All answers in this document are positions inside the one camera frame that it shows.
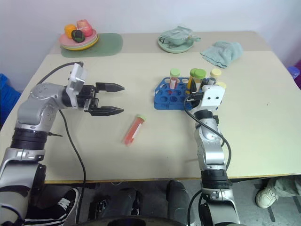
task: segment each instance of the green cap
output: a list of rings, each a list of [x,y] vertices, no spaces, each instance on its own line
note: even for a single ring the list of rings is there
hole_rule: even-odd
[[[143,121],[146,121],[146,117],[144,115],[142,115],[142,114],[138,114],[137,117],[143,119]]]
[[[180,76],[180,70],[177,68],[172,68],[169,72],[170,77],[177,78]]]
[[[194,77],[196,79],[203,79],[206,77],[206,71],[204,69],[196,69],[194,72]]]
[[[191,77],[194,77],[194,72],[196,71],[196,69],[197,69],[197,68],[192,68],[192,69],[190,70],[190,76],[191,76]]]

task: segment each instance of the plate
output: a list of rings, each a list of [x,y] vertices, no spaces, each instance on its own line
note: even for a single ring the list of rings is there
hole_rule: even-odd
[[[77,48],[70,48],[70,47],[63,46],[63,45],[61,45],[61,46],[67,50],[79,51],[79,50],[84,50],[84,49],[90,48],[91,46],[95,45],[97,43],[98,39],[99,39],[99,36],[97,35],[96,40],[94,42],[92,42],[88,45],[85,45],[85,46],[77,47]]]
[[[183,45],[170,48],[169,44],[163,44],[159,39],[160,39],[160,36],[158,37],[159,46],[164,51],[169,52],[169,53],[183,53],[183,52],[186,52],[188,49],[190,49],[193,46],[193,41],[188,40]]]
[[[69,39],[66,34],[62,34],[60,36],[60,44],[66,47],[81,47],[86,44],[91,43],[98,36],[97,32],[93,29],[93,33],[91,36],[86,37],[83,42],[76,42],[73,39]]]

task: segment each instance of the blue test tube rack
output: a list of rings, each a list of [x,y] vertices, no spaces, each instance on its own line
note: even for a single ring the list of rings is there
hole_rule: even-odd
[[[170,78],[164,78],[155,89],[155,103],[157,110],[180,110],[184,111],[184,100],[188,97],[185,91],[189,78],[178,78],[175,89],[169,88]],[[191,103],[186,103],[186,108],[191,110]]]

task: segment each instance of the beige table surface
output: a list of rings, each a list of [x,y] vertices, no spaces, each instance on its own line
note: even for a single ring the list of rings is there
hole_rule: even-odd
[[[217,114],[219,127],[232,148],[230,178],[269,177],[301,173],[301,91],[262,38],[253,32],[209,32],[188,52],[169,54],[155,42],[141,43],[155,34],[123,35],[121,53],[106,57],[78,58],[89,71],[86,84],[114,82],[126,88],[118,93],[100,93],[100,105],[124,108],[121,114],[92,117],[81,110],[64,110],[73,141],[87,170],[87,180],[146,180],[199,178],[194,122],[183,111],[159,111],[153,107],[154,89],[169,70],[177,67],[182,77],[191,68],[214,66],[199,54],[217,40],[239,41],[244,53],[220,81],[227,84]],[[131,45],[139,44],[133,49]],[[19,105],[30,89],[55,67],[74,61],[51,50],[32,77],[0,133],[0,158],[10,145]],[[71,67],[53,74],[47,81],[66,85]],[[135,115],[147,117],[130,147],[121,141]],[[48,137],[45,159],[46,183],[82,180],[82,169],[70,145],[58,114],[51,130],[63,137]]]

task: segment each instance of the light blue towel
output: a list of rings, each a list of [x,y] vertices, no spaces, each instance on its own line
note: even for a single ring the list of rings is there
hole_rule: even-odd
[[[213,65],[226,68],[232,61],[238,59],[242,53],[243,48],[238,42],[218,41],[201,54],[206,61]]]

